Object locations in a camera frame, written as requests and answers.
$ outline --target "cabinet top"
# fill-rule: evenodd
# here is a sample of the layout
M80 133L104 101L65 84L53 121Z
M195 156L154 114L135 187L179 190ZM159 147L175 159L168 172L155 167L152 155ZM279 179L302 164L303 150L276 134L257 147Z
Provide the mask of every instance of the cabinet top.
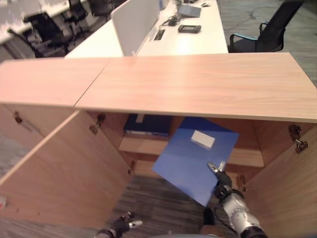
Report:
M317 122L317 90L289 53L9 61L0 102Z
M75 107L317 122L317 90L289 53L116 58Z

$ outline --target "blue folder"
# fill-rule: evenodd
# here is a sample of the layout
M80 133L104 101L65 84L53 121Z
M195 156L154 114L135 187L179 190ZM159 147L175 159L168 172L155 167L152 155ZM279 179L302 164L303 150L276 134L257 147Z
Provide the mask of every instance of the blue folder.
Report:
M215 139L210 149L191 140L195 130ZM238 133L206 119L186 117L152 169L198 203L207 206L217 184L217 178L207 162L217 167L221 161L226 162L238 137Z

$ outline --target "laptop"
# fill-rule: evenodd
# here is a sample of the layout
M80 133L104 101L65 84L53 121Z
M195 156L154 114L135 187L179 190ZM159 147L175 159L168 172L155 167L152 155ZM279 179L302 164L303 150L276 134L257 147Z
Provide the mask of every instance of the laptop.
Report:
M181 5L178 9L178 13L187 17L200 17L201 10L200 7Z

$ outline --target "black office chair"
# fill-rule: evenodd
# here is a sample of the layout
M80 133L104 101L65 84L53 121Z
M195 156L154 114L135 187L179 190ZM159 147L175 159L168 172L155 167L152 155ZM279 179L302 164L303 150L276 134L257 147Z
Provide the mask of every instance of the black office chair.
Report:
M127 0L112 0L113 9L116 9Z
M76 26L79 27L80 32L76 34L76 38L83 35L85 37L85 33L90 33L88 29L84 30L79 22L84 20L88 16L88 12L85 10L84 6L80 2L80 0L68 0L69 2L69 10L71 12L71 17L66 18L64 17L65 23L74 23Z
M43 58L44 54L41 53L38 49L36 49L24 36L19 35L18 33L16 33L13 29L8 28L7 32L13 36L16 36L17 38L19 38L21 41L23 41L25 44L27 44L31 50L33 51L35 58Z
M111 0L88 0L88 3L93 16L105 17L106 20L113 10Z
M30 22L33 29L37 31L41 37L40 46L46 46L47 48L53 48L54 50L59 47L63 47L65 53L69 52L68 46L73 40L74 36L64 36L62 30L48 16L46 12L26 16L24 17L23 22Z
M232 34L230 36L230 46L228 46L229 52L276 52L282 50L285 27L303 2L303 0L285 1L269 22L261 23L258 38L251 38L238 33ZM242 38L242 40L234 42L235 36Z

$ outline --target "open cabinet door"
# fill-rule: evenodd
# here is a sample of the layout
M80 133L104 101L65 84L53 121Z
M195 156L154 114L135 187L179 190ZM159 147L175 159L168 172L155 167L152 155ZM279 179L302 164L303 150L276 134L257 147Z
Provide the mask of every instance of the open cabinet door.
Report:
M0 216L101 228L133 172L96 121L76 111L0 180Z
M270 238L317 235L317 126L301 140L307 149L291 146L246 184L248 206Z

